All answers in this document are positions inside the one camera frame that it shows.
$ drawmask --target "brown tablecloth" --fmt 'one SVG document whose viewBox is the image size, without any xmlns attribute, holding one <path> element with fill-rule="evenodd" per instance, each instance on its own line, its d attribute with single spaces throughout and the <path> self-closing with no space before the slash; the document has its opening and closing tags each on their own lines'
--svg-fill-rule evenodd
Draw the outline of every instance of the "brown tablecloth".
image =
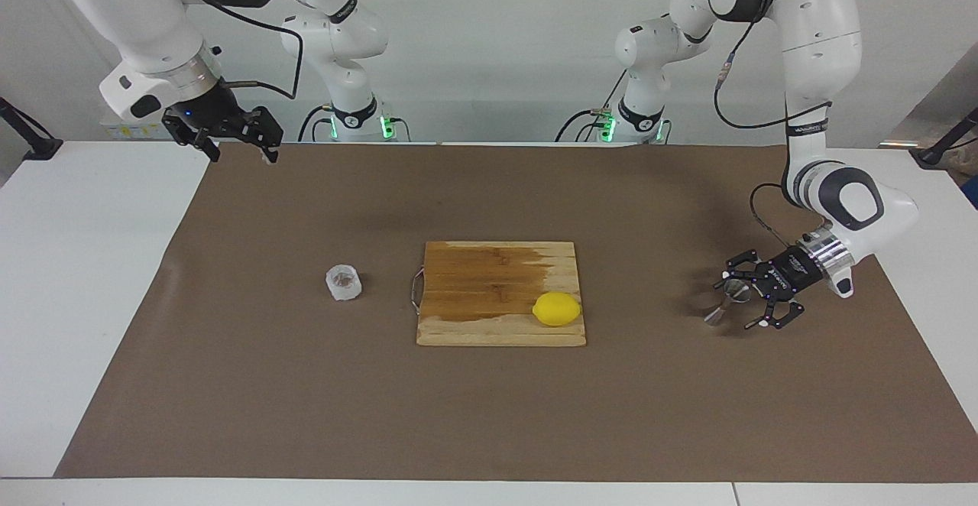
<svg viewBox="0 0 978 506">
<path fill-rule="evenodd" d="M 224 144 L 60 478 L 975 482 L 978 437 L 874 259 L 783 331 L 710 329 L 780 252 L 783 148 Z M 776 190 L 786 235 L 818 218 Z M 588 345 L 415 345 L 432 240 L 573 241 Z M 364 276 L 335 303 L 336 263 Z"/>
</svg>

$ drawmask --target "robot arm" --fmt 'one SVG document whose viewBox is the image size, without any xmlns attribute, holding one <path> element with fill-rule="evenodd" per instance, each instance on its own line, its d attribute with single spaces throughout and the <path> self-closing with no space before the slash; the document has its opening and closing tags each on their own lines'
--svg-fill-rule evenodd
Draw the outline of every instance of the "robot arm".
<svg viewBox="0 0 978 506">
<path fill-rule="evenodd" d="M 283 28 L 303 36 L 303 59 L 316 68 L 332 99 L 333 136 L 340 141 L 385 141 L 392 137 L 384 109 L 371 91 L 370 80 L 357 59 L 376 57 L 387 49 L 380 18 L 358 0 L 300 0 L 309 10 L 291 16 Z M 298 42 L 282 35 L 283 46 L 298 57 Z"/>
<path fill-rule="evenodd" d="M 907 230 L 918 218 L 914 200 L 877 184 L 866 171 L 825 153 L 831 98 L 859 72 L 862 34 L 855 0 L 671 0 L 669 15 L 626 29 L 617 52 L 630 81 L 614 112 L 614 137 L 645 141 L 656 130 L 668 81 L 662 68 L 703 53 L 716 21 L 772 19 L 782 36 L 785 120 L 789 160 L 782 192 L 790 203 L 820 214 L 824 224 L 781 255 L 763 261 L 755 251 L 727 262 L 717 284 L 728 296 L 753 287 L 767 300 L 753 324 L 782 328 L 804 311 L 794 297 L 826 280 L 841 297 L 852 296 L 852 266 Z M 717 83 L 726 79 L 733 56 Z M 744 269 L 745 265 L 753 267 Z M 789 311 L 776 317 L 779 303 Z"/>
<path fill-rule="evenodd" d="M 127 122 L 161 118 L 178 144 L 217 161 L 211 138 L 234 138 L 278 157 L 282 128 L 265 108 L 245 112 L 225 87 L 221 70 L 182 0 L 73 0 L 115 44 L 122 63 L 102 81 L 108 105 Z M 219 0 L 261 7 L 268 0 Z"/>
</svg>

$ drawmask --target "yellow lemon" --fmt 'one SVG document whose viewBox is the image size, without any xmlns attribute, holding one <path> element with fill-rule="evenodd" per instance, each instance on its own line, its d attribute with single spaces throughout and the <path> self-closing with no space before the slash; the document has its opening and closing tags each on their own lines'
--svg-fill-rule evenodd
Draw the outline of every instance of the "yellow lemon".
<svg viewBox="0 0 978 506">
<path fill-rule="evenodd" d="M 570 294 L 549 291 L 537 298 L 533 307 L 537 320 L 549 327 L 569 325 L 581 314 L 581 304 Z"/>
</svg>

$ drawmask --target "table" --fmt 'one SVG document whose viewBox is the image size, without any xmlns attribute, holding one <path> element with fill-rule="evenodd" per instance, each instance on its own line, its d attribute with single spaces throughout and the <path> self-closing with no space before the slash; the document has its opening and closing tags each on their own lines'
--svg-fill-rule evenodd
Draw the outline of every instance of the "table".
<svg viewBox="0 0 978 506">
<path fill-rule="evenodd" d="M 411 148 L 391 144 L 391 148 Z M 309 144 L 305 148 L 329 148 Z M 978 421 L 978 212 L 904 151 L 836 150 L 907 190 L 921 220 L 878 255 L 972 423 Z M 66 144 L 0 189 L 0 503 L 975 504 L 974 485 L 507 484 L 269 479 L 53 481 L 74 429 L 205 172 L 167 143 Z"/>
</svg>

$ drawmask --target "cutting board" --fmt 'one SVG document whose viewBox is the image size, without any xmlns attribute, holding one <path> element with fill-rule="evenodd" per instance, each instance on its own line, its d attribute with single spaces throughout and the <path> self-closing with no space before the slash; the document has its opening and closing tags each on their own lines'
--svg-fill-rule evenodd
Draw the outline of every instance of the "cutting board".
<svg viewBox="0 0 978 506">
<path fill-rule="evenodd" d="M 548 327 L 537 298 L 563 291 L 581 301 L 573 242 L 427 242 L 418 345 L 584 345 L 584 315 Z"/>
</svg>

